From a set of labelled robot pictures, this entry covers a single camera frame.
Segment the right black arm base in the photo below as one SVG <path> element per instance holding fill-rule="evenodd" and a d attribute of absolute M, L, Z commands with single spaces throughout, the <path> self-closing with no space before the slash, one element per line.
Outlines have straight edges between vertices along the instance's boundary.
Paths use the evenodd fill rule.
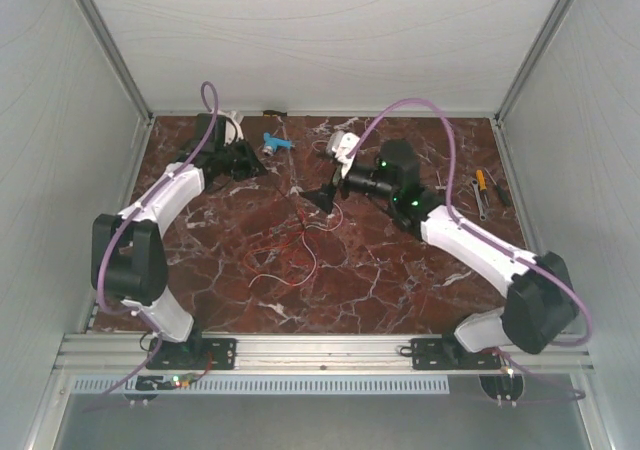
<path fill-rule="evenodd" d="M 401 354 L 411 359 L 413 370 L 493 371 L 502 361 L 491 353 L 467 351 L 454 337 L 414 338 Z"/>

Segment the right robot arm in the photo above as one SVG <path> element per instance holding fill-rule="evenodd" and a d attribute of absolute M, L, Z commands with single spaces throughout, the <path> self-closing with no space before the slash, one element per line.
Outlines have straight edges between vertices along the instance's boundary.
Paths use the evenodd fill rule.
<path fill-rule="evenodd" d="M 307 191 L 304 198 L 329 213 L 337 194 L 352 192 L 386 202 L 386 214 L 402 231 L 436 247 L 468 266 L 504 298 L 503 307 L 463 319 L 442 343 L 445 361 L 465 367 L 477 353 L 513 344 L 539 354 L 577 317 L 578 305 L 565 292 L 570 283 L 564 260 L 508 245 L 449 209 L 444 199 L 420 181 L 420 162 L 404 139 L 385 142 L 372 166 L 350 156 L 358 142 L 353 133 L 338 132 L 326 146 L 336 169 L 329 183 Z"/>

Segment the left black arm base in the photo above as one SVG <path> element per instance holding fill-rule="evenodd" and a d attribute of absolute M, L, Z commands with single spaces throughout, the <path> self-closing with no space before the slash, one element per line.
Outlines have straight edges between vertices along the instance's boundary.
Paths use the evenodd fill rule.
<path fill-rule="evenodd" d="M 187 342 L 166 342 L 146 364 L 149 370 L 233 370 L 238 341 L 234 338 L 202 337 Z"/>

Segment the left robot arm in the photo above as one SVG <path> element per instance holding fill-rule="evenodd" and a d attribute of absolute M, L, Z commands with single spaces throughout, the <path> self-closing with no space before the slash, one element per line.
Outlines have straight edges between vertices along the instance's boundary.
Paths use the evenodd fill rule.
<path fill-rule="evenodd" d="M 163 237 L 217 178 L 243 181 L 265 173 L 236 112 L 199 114 L 195 136 L 158 180 L 119 213 L 94 220 L 91 284 L 101 310 L 141 318 L 180 366 L 199 365 L 206 345 L 194 317 L 169 288 Z"/>

